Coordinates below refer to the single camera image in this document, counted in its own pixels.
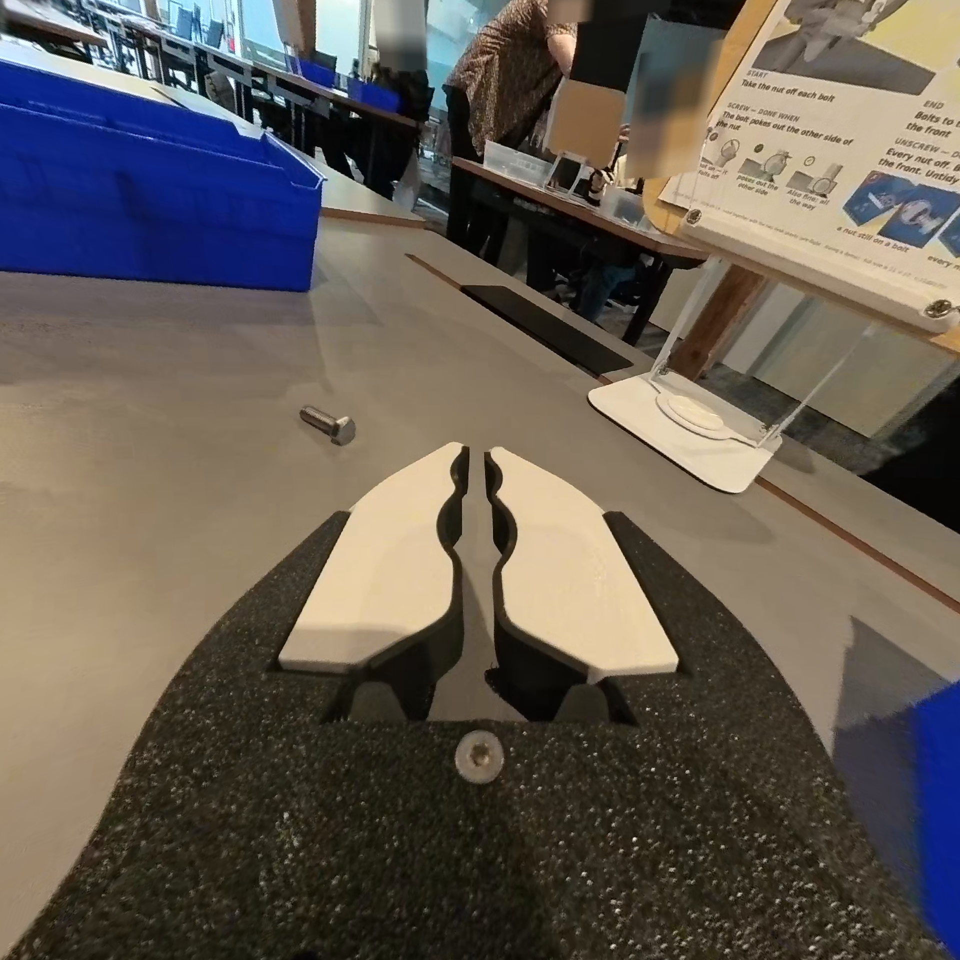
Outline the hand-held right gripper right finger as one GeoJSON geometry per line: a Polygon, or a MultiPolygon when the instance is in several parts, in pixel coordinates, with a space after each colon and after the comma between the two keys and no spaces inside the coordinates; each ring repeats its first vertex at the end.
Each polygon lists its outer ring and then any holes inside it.
{"type": "Polygon", "coordinates": [[[506,534],[494,585],[507,636],[590,684],[675,673],[679,655],[604,510],[505,447],[485,468],[506,534]]]}

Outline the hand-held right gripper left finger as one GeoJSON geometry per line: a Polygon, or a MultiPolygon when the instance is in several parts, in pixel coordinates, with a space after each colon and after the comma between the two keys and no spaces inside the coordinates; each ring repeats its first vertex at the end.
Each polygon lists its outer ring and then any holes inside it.
{"type": "Polygon", "coordinates": [[[451,441],[390,474],[348,511],[278,655],[280,667],[357,673],[454,608],[470,450],[451,441]]]}

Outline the steel hex bolt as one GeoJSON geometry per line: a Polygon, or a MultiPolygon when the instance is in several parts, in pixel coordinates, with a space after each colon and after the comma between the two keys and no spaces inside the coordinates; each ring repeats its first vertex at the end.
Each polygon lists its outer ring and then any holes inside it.
{"type": "Polygon", "coordinates": [[[330,439],[337,447],[345,447],[354,441],[356,424],[348,416],[334,416],[314,406],[305,405],[298,411],[300,419],[330,439]]]}

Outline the large blue plastic bin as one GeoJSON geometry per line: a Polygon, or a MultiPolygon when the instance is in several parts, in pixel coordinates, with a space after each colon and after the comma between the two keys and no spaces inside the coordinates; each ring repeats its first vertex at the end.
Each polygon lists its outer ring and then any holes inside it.
{"type": "Polygon", "coordinates": [[[958,956],[958,682],[839,726],[833,760],[879,861],[925,926],[958,956]]]}
{"type": "Polygon", "coordinates": [[[324,182],[269,133],[2,59],[3,272],[306,292],[324,182]]]}

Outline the white base sign stand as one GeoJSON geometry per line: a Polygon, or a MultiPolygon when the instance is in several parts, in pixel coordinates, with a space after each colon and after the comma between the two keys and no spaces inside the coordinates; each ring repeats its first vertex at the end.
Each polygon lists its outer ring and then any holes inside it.
{"type": "Polygon", "coordinates": [[[926,438],[916,419],[958,382],[958,327],[928,336],[764,281],[746,310],[681,372],[687,348],[721,319],[710,300],[741,270],[709,259],[646,372],[592,390],[593,409],[687,473],[745,492],[786,457],[787,439],[869,474],[926,438]]]}

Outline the brown background desk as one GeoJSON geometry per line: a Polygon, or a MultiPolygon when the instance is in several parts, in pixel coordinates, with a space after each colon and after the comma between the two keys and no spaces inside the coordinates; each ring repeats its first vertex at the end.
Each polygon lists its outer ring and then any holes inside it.
{"type": "Polygon", "coordinates": [[[461,157],[453,158],[451,163],[453,169],[469,179],[472,198],[501,217],[518,220],[594,260],[626,265],[640,256],[652,258],[652,264],[642,272],[639,299],[623,334],[623,340],[631,346],[637,345],[671,275],[707,261],[707,254],[699,248],[669,237],[651,225],[633,225],[605,216],[574,198],[510,178],[461,157]]]}

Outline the clear plastic container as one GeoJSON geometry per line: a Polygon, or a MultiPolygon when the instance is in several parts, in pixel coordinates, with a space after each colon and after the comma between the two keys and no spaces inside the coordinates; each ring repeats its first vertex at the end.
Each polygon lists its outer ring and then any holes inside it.
{"type": "Polygon", "coordinates": [[[487,139],[483,154],[486,170],[528,186],[544,188],[553,163],[522,150],[487,139]]]}

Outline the printed instruction sign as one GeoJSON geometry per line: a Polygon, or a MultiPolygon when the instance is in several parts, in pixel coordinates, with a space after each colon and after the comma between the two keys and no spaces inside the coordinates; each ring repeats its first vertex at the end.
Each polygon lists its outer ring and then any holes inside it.
{"type": "Polygon", "coordinates": [[[958,338],[959,3],[747,2],[690,172],[654,223],[946,344],[958,338]]]}

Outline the long background desk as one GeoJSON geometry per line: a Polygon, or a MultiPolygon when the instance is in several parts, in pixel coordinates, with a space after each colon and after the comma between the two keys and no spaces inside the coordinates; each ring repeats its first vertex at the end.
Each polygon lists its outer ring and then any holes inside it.
{"type": "Polygon", "coordinates": [[[318,152],[320,118],[335,114],[367,114],[378,120],[406,127],[414,123],[399,115],[352,101],[347,90],[325,88],[272,63],[248,60],[238,54],[215,49],[210,44],[182,41],[184,55],[174,52],[175,39],[161,35],[161,50],[189,64],[201,94],[211,95],[214,75],[223,75],[233,89],[234,113],[272,131],[306,157],[314,159],[318,152]]]}

